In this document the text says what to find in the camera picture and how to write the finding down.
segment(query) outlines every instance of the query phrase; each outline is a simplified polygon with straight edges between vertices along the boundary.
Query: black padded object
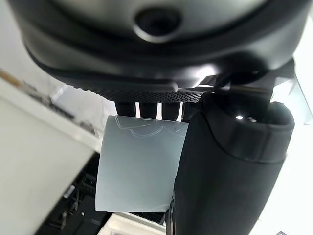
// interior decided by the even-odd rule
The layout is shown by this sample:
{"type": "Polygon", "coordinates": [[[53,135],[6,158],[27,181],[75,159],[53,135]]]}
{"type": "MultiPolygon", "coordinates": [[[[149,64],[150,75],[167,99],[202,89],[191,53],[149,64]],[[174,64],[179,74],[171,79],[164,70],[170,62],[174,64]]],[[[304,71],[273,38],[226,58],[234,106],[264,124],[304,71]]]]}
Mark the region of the black padded object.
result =
{"type": "Polygon", "coordinates": [[[157,118],[157,103],[139,103],[139,108],[142,118],[157,118]]]}
{"type": "Polygon", "coordinates": [[[249,234],[294,127],[282,104],[271,110],[276,124],[239,121],[211,100],[191,118],[174,187],[176,235],[249,234]]]}
{"type": "Polygon", "coordinates": [[[135,117],[136,116],[136,107],[135,103],[115,103],[117,114],[120,116],[135,117]]]}
{"type": "Polygon", "coordinates": [[[180,103],[162,103],[162,119],[176,121],[179,114],[180,103]]]}
{"type": "Polygon", "coordinates": [[[219,33],[154,45],[88,28],[51,1],[8,2],[29,54],[59,80],[85,90],[153,92],[195,87],[206,69],[217,75],[282,66],[297,47],[311,4],[271,0],[219,33]]]}

